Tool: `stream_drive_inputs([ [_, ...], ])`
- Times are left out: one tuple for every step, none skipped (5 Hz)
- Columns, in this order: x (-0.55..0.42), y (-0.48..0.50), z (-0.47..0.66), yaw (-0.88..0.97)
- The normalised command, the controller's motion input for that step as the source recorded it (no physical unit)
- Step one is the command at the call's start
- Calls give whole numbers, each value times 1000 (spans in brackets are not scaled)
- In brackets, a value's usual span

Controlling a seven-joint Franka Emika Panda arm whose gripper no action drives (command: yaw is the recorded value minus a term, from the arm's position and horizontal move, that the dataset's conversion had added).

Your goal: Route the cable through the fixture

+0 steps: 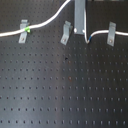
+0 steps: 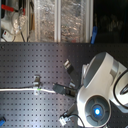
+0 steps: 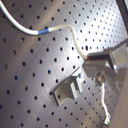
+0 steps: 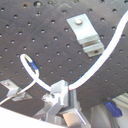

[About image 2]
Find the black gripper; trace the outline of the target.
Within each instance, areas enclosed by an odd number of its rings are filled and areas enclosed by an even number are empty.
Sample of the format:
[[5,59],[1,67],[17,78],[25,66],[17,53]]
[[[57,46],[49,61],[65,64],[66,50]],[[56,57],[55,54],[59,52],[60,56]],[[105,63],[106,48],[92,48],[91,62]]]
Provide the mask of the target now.
[[[80,75],[75,70],[73,70],[73,66],[69,60],[66,60],[64,62],[64,68],[67,70],[68,73],[70,73],[70,77],[75,84],[75,88],[78,89],[80,86]],[[62,95],[74,95],[76,93],[74,89],[60,85],[58,83],[55,83],[53,85],[53,90],[56,93]]]

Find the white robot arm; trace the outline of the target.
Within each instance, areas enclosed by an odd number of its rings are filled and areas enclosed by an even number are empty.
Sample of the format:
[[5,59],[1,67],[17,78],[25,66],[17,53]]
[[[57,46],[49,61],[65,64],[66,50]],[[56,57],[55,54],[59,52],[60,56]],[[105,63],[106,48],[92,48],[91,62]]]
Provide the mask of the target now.
[[76,101],[59,117],[62,126],[76,116],[79,126],[102,128],[110,120],[111,103],[128,113],[128,68],[109,53],[95,55],[89,64],[82,66],[81,75],[76,73],[69,60],[64,67],[74,86],[55,83],[53,90],[74,97]]

